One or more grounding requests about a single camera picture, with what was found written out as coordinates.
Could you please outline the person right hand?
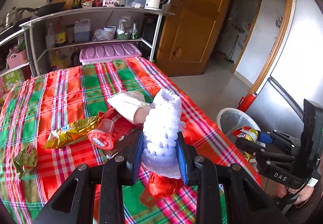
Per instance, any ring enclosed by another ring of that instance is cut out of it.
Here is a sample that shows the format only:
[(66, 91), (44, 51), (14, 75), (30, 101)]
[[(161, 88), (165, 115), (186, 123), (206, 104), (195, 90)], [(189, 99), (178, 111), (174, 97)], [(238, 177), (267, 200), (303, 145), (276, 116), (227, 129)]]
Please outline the person right hand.
[[(312, 193), (314, 192), (314, 190), (315, 190), (314, 187), (310, 187), (307, 185), (302, 191), (299, 192), (298, 198), (294, 202), (294, 205), (297, 205), (297, 204), (307, 201), (310, 198), (310, 196), (312, 195)], [(282, 198), (286, 194), (287, 194), (287, 188), (282, 184), (277, 184), (276, 195), (279, 198)]]

